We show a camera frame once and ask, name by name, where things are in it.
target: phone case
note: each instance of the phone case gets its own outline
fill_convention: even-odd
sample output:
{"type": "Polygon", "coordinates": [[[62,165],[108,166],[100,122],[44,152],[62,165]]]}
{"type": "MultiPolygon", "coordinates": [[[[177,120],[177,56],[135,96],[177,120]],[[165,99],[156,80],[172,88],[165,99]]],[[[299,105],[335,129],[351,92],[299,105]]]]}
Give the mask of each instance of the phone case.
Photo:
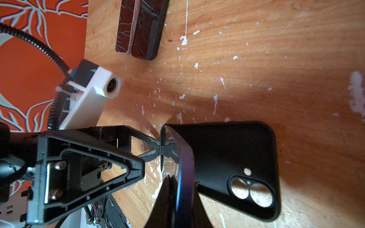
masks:
{"type": "Polygon", "coordinates": [[[169,0],[141,0],[132,56],[153,60],[157,56],[169,0]]]}
{"type": "Polygon", "coordinates": [[[115,50],[131,54],[138,19],[140,0],[122,0],[115,50]]]}

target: black phone case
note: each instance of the black phone case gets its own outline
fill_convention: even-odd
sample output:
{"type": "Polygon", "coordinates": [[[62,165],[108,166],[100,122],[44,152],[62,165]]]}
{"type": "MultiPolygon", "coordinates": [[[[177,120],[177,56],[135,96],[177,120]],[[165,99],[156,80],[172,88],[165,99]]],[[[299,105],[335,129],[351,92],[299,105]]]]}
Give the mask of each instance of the black phone case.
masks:
{"type": "Polygon", "coordinates": [[[157,56],[169,0],[141,0],[132,56],[153,60],[157,56]]]}

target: wooden table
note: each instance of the wooden table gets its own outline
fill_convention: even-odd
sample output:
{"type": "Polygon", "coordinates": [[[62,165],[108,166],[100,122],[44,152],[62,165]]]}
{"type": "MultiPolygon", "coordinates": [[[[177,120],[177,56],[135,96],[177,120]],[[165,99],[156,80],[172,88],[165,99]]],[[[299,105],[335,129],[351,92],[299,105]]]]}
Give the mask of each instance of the wooden table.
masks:
{"type": "MultiPolygon", "coordinates": [[[[124,81],[99,125],[159,138],[181,113],[184,124],[260,120],[276,134],[280,217],[263,223],[201,196],[214,227],[364,227],[364,1],[171,0],[153,61],[115,52],[119,10],[89,1],[85,58],[124,81]]],[[[114,193],[133,228],[152,210],[158,164],[114,193]]]]}

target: white paint stain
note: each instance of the white paint stain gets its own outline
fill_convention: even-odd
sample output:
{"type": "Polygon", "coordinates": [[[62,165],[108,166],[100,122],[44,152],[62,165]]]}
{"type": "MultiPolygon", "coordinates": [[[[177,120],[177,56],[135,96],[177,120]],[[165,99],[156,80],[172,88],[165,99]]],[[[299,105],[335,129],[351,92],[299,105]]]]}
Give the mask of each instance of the white paint stain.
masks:
{"type": "Polygon", "coordinates": [[[360,72],[356,71],[351,74],[349,90],[352,95],[350,100],[351,110],[355,113],[360,113],[362,122],[365,123],[365,96],[360,72]]]}
{"type": "Polygon", "coordinates": [[[176,115],[177,117],[177,123],[183,124],[183,115],[181,114],[181,112],[179,114],[176,115]]]}
{"type": "Polygon", "coordinates": [[[150,166],[151,173],[153,173],[153,168],[151,166],[151,163],[148,162],[148,165],[150,166]]]}
{"type": "Polygon", "coordinates": [[[215,112],[216,112],[216,109],[217,109],[218,94],[214,96],[214,101],[215,101],[215,104],[214,104],[214,112],[213,112],[213,115],[215,115],[215,112]]]}
{"type": "Polygon", "coordinates": [[[160,192],[162,186],[162,181],[158,184],[158,188],[156,189],[155,193],[152,195],[152,199],[157,199],[158,193],[160,192]]]}
{"type": "Polygon", "coordinates": [[[227,227],[226,227],[226,224],[225,224],[225,222],[224,222],[224,217],[223,217],[222,213],[219,213],[219,217],[220,217],[220,219],[222,220],[223,228],[227,228],[227,227]]]}
{"type": "Polygon", "coordinates": [[[175,176],[177,176],[178,173],[179,173],[179,165],[177,164],[177,169],[176,169],[175,176]]]}
{"type": "Polygon", "coordinates": [[[188,29],[188,5],[189,5],[189,0],[186,0],[185,36],[180,37],[180,40],[184,39],[181,43],[182,46],[184,46],[188,43],[188,39],[186,38],[186,31],[188,29]]]}
{"type": "Polygon", "coordinates": [[[224,91],[225,91],[225,93],[227,93],[227,91],[226,91],[226,86],[224,85],[223,78],[222,78],[222,77],[220,77],[220,80],[222,81],[222,84],[223,84],[223,87],[224,87],[224,91]]]}
{"type": "Polygon", "coordinates": [[[182,46],[187,45],[187,44],[188,44],[188,39],[186,38],[186,36],[181,36],[181,37],[180,37],[180,40],[182,40],[182,39],[184,39],[184,40],[182,41],[181,45],[182,45],[182,46]]]}

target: cable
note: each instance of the cable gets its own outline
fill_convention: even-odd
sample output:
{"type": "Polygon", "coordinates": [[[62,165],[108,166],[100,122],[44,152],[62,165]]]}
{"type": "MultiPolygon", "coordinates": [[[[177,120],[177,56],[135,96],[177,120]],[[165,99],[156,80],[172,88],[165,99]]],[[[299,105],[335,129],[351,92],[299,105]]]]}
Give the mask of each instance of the cable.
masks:
{"type": "MultiPolygon", "coordinates": [[[[74,92],[74,90],[70,86],[66,85],[68,81],[72,81],[72,78],[68,73],[70,68],[50,47],[48,47],[46,44],[44,44],[42,41],[38,40],[34,36],[3,23],[0,23],[0,32],[24,40],[33,45],[34,47],[38,48],[39,50],[41,50],[43,53],[45,53],[46,56],[48,56],[58,66],[58,68],[61,69],[62,73],[65,75],[66,78],[61,84],[63,85],[63,89],[70,90],[70,92],[74,92]]],[[[68,95],[66,93],[57,92],[48,115],[48,121],[47,121],[48,130],[58,130],[60,124],[65,119],[67,114],[63,113],[62,110],[65,109],[67,97],[68,95]]]]}
{"type": "Polygon", "coordinates": [[[85,212],[86,212],[86,215],[87,215],[89,221],[92,221],[92,216],[91,216],[91,212],[89,210],[88,205],[84,206],[84,209],[85,209],[85,212]]]}
{"type": "Polygon", "coordinates": [[[62,223],[66,220],[68,216],[61,218],[58,223],[54,226],[54,228],[60,228],[62,226],[62,223]]]}

